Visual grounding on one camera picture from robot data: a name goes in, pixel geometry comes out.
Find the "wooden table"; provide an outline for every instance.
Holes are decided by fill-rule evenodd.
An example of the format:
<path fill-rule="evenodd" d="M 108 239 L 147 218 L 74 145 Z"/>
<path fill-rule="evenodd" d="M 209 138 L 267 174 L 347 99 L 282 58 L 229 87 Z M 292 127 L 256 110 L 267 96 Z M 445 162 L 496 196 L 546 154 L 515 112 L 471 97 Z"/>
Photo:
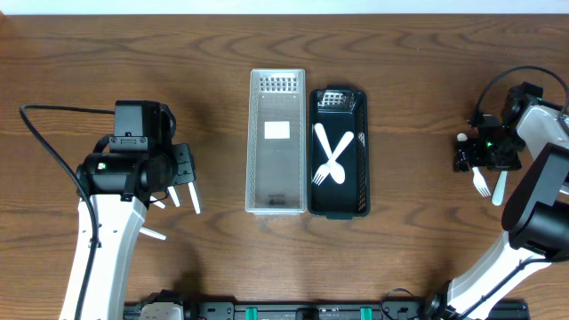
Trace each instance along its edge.
<path fill-rule="evenodd" d="M 76 188 L 20 120 L 24 103 L 112 109 L 157 100 L 195 155 L 204 211 L 152 207 L 127 300 L 161 289 L 256 300 L 378 300 L 395 287 L 424 296 L 465 272 L 501 231 L 503 207 L 452 171 L 453 140 L 501 71 L 551 68 L 569 80 L 564 16 L 4 17 L 0 22 L 0 318 L 59 315 L 77 234 Z M 369 98 L 372 211 L 364 219 L 256 217 L 244 212 L 249 75 L 304 68 L 307 92 L 352 84 Z M 562 101 L 554 80 L 519 72 Z M 71 167 L 109 116 L 36 112 Z M 524 154 L 525 168 L 530 163 Z M 524 171 L 509 175 L 508 194 Z M 493 188 L 497 174 L 485 171 Z M 536 319 L 569 313 L 567 265 L 523 282 Z"/>

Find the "white label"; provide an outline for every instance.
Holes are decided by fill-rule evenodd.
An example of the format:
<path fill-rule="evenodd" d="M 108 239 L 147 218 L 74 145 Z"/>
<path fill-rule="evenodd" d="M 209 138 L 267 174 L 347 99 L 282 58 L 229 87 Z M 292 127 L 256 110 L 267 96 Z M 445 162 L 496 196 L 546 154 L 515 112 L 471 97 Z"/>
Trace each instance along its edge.
<path fill-rule="evenodd" d="M 288 121 L 267 121 L 265 139 L 290 139 L 291 124 Z"/>

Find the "wooden tabletop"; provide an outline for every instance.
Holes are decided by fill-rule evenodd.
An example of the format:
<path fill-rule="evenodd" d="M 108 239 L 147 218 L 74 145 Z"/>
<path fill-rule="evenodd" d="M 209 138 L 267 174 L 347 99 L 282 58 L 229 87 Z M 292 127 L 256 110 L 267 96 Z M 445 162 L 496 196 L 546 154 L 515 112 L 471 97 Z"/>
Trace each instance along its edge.
<path fill-rule="evenodd" d="M 127 300 L 161 289 L 256 300 L 378 300 L 404 287 L 424 296 L 464 273 L 501 231 L 502 207 L 471 174 L 452 171 L 453 140 L 484 86 L 533 64 L 569 80 L 566 16 L 5 17 L 0 21 L 0 318 L 59 316 L 77 238 L 76 188 L 20 120 L 25 103 L 113 109 L 115 100 L 166 103 L 174 142 L 196 161 L 203 213 L 151 207 Z M 334 221 L 244 211 L 252 68 L 303 68 L 307 92 L 351 84 L 367 93 L 372 210 Z M 497 114 L 524 80 L 563 100 L 548 76 L 522 71 L 497 84 Z M 71 167 L 109 116 L 33 111 Z M 521 172 L 509 175 L 507 196 Z M 493 188 L 498 175 L 484 171 Z M 535 319 L 569 313 L 569 269 L 531 276 L 509 297 Z"/>

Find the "black tray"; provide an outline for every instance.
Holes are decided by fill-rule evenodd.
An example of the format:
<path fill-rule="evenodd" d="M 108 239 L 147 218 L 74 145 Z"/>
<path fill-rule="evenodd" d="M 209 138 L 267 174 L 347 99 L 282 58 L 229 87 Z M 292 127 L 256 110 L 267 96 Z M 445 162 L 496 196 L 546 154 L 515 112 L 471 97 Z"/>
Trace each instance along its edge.
<path fill-rule="evenodd" d="M 365 93 L 348 86 L 328 86 L 310 94 L 309 132 L 309 210 L 328 219 L 349 220 L 364 217 L 370 211 L 369 143 L 367 139 L 367 98 Z M 314 133 L 314 124 L 326 130 L 332 151 L 345 132 L 354 139 L 336 160 L 344 167 L 346 180 L 337 184 L 331 176 L 320 186 L 312 183 L 314 174 L 326 156 Z"/>

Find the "white fork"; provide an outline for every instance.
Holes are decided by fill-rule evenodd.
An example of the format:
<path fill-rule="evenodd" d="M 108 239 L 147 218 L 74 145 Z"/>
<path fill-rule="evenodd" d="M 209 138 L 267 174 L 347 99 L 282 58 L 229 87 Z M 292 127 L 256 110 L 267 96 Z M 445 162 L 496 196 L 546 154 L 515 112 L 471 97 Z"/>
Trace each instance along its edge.
<path fill-rule="evenodd" d="M 491 196 L 492 194 L 490 193 L 490 189 L 486 185 L 486 180 L 484 179 L 482 173 L 480 173 L 478 167 L 472 167 L 472 172 L 474 173 L 474 178 L 472 179 L 472 182 L 474 183 L 474 187 L 476 187 L 478 192 L 480 192 L 480 195 L 482 195 L 482 197 Z"/>
<path fill-rule="evenodd" d="M 340 139 L 340 142 L 338 142 L 338 146 L 336 146 L 336 149 L 334 150 L 334 152 L 332 152 L 332 155 L 328 159 L 328 162 L 320 165 L 320 167 L 318 168 L 317 173 L 314 175 L 312 183 L 319 186 L 324 181 L 324 179 L 326 179 L 328 174 L 330 174 L 330 170 L 332 169 L 330 163 L 336 161 L 338 156 L 340 156 L 340 154 L 344 151 L 344 149 L 348 146 L 348 144 L 352 141 L 352 139 L 354 139 L 353 132 L 344 133 L 344 135 Z"/>

